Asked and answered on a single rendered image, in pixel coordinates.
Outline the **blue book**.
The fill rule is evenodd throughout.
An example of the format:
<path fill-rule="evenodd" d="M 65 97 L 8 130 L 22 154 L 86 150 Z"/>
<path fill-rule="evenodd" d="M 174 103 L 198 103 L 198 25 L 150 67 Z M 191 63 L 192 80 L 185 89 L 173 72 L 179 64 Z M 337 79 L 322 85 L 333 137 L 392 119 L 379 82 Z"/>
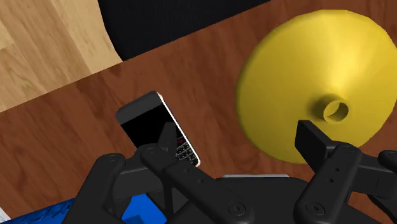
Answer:
<path fill-rule="evenodd" d="M 0 207 L 0 224 L 62 224 L 74 198 L 11 219 Z M 126 224 L 165 224 L 167 219 L 146 194 L 133 196 L 122 220 Z"/>

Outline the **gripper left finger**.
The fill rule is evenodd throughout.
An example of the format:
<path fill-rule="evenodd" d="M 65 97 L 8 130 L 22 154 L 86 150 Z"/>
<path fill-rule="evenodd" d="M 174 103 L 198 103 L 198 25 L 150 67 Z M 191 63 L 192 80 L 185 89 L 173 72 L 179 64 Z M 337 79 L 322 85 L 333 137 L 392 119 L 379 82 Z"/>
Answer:
<path fill-rule="evenodd" d="M 164 125 L 157 143 L 125 158 L 99 157 L 62 224 L 126 224 L 127 200 L 161 190 L 168 224 L 254 224 L 252 206 L 185 160 L 174 158 L 176 124 Z"/>

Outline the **black chair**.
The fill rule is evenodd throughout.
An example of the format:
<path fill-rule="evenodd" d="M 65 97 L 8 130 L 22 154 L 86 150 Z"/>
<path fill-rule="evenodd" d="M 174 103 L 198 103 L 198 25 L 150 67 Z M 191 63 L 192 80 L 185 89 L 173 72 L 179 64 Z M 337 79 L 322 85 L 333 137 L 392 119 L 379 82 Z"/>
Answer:
<path fill-rule="evenodd" d="M 97 0 L 122 61 L 270 0 Z"/>

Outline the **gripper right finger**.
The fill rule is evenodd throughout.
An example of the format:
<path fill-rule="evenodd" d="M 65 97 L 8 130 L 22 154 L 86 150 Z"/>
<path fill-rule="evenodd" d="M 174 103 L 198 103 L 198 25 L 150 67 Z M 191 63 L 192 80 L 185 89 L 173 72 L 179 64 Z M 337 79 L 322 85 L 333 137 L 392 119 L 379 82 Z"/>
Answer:
<path fill-rule="evenodd" d="M 378 157 L 331 140 L 309 120 L 298 121 L 295 148 L 314 171 L 294 206 L 296 224 L 379 224 L 349 207 L 352 192 L 363 193 L 397 224 L 397 151 Z"/>

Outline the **black keypad mobile phone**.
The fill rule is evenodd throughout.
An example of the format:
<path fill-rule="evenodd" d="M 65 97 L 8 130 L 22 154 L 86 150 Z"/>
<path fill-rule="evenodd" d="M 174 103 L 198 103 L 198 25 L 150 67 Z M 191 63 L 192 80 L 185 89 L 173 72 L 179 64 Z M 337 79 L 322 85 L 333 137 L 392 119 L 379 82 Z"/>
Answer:
<path fill-rule="evenodd" d="M 197 152 L 158 92 L 150 91 L 122 106 L 116 112 L 116 119 L 137 148 L 157 143 L 164 125 L 168 122 L 174 123 L 177 138 L 174 156 L 179 160 L 187 160 L 196 167 L 200 165 Z"/>

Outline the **yellow cone-shaped funnel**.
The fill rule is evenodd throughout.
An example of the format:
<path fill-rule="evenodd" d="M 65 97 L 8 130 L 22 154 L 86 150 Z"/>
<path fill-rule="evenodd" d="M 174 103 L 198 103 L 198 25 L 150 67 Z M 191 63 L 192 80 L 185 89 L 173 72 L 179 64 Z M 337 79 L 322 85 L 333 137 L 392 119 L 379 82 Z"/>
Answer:
<path fill-rule="evenodd" d="M 299 120 L 336 141 L 362 146 L 397 101 L 397 46 L 372 19 L 347 10 L 299 15 L 267 34 L 244 65 L 236 110 L 267 155 L 301 164 Z"/>

